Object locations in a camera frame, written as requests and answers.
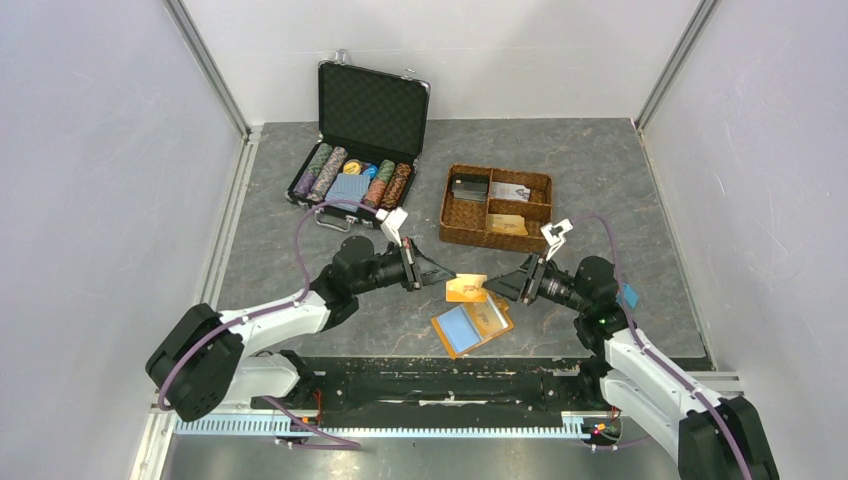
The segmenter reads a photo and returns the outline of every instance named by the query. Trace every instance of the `stack of poker chips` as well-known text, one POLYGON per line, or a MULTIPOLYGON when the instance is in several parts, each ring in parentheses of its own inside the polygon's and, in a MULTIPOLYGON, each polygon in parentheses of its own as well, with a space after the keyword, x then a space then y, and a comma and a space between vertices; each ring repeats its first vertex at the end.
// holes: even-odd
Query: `stack of poker chips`
MULTIPOLYGON (((330 191, 327 192, 325 200, 328 202, 331 200, 350 200, 360 203, 362 196, 368 191, 369 181, 370 179, 366 175, 340 173, 336 177, 336 181, 333 182, 333 186, 330 187, 330 191)), ((339 203, 334 206, 350 212, 355 212, 359 208, 348 203, 339 203)))
POLYGON ((333 184, 333 180, 339 173, 339 167, 342 166, 342 162, 344 162, 346 157, 347 150, 344 148, 336 147, 333 149, 333 153, 330 154, 330 158, 327 159, 327 163, 324 164, 324 167, 321 168, 321 173, 315 179, 315 184, 312 185, 312 191, 306 196, 307 199, 313 202, 320 202, 324 199, 324 196, 327 195, 327 191, 330 190, 330 186, 333 184))
POLYGON ((315 155, 312 156, 312 160, 309 161, 309 165, 306 166, 306 170, 303 171, 303 175, 300 176, 300 180, 297 181, 297 185, 294 187, 295 193, 305 197, 312 190, 315 179, 318 178, 321 168, 327 163, 327 159, 330 158, 331 153, 333 153, 333 147, 326 143, 322 143, 318 147, 315 155))
POLYGON ((406 179, 409 178, 410 173, 412 173, 412 167, 405 163, 398 165, 395 173, 392 174, 389 186, 386 187, 386 193, 383 194, 383 199, 380 201, 380 208, 388 210, 397 207, 400 194, 403 193, 403 187, 406 186, 406 179))
POLYGON ((371 181, 371 186, 368 187, 368 193, 365 194, 362 203, 371 208, 377 208, 377 204, 383 198, 383 192, 386 191, 386 187, 389 185, 389 181, 392 179, 392 172, 394 171, 395 163, 389 160, 383 160, 383 163, 380 164, 380 169, 377 170, 377 176, 371 181))

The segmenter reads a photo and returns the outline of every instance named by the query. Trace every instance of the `open briefcase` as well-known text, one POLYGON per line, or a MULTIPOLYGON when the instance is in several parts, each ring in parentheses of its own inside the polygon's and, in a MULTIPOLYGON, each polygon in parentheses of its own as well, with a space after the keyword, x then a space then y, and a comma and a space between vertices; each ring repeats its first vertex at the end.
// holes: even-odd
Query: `open briefcase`
MULTIPOLYGON (((354 67, 343 62, 345 56, 337 54, 336 61, 324 61, 318 66, 318 142, 289 185, 286 196, 290 202, 306 208, 320 203, 295 191, 295 186, 325 143, 347 150, 347 160, 339 166, 336 175, 351 159, 377 168, 386 160, 411 167, 397 200, 397 206, 401 206, 415 179, 415 163, 424 148, 430 85, 410 76, 354 67)), ((365 210, 348 211, 333 205, 316 211, 315 222, 344 232, 356 222, 372 228, 379 228, 380 223, 365 210), (331 223, 326 216, 343 222, 331 223)))

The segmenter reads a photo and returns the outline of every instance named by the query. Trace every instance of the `poker chip case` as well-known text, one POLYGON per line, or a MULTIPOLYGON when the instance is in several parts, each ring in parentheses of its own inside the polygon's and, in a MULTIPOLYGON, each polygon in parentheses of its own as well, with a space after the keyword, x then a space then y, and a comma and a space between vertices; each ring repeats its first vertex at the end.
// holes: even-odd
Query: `poker chip case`
MULTIPOLYGON (((398 76, 338 61, 318 65, 318 141, 289 185, 286 196, 309 208, 316 202, 295 191, 298 180, 322 143, 347 150, 347 159, 379 168, 383 161, 411 168, 397 200, 402 206, 415 179, 415 164, 424 148, 424 130, 430 85, 410 76, 398 76)), ((341 173, 344 163, 339 167, 341 173)), ((329 205, 315 212, 319 225, 348 231, 354 223, 372 228, 379 220, 362 209, 351 212, 329 205), (339 220, 329 221, 335 217, 339 220)))

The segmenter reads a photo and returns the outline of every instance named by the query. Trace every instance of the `orange card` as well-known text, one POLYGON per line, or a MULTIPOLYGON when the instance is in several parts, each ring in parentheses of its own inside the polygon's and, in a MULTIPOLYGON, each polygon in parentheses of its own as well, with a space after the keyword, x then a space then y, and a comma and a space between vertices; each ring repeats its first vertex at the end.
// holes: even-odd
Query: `orange card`
POLYGON ((482 303, 486 301, 486 289, 483 282, 486 275, 458 273, 456 278, 445 283, 445 300, 457 303, 482 303))

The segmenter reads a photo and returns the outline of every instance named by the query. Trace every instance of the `yellow poker chip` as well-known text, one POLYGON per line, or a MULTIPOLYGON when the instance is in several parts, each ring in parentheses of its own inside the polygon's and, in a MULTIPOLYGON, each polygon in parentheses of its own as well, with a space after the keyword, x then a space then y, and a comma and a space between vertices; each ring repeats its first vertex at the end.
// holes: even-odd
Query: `yellow poker chip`
POLYGON ((351 175, 359 175, 359 172, 362 170, 362 165, 359 164, 356 160, 351 160, 345 164, 344 172, 349 173, 351 175))

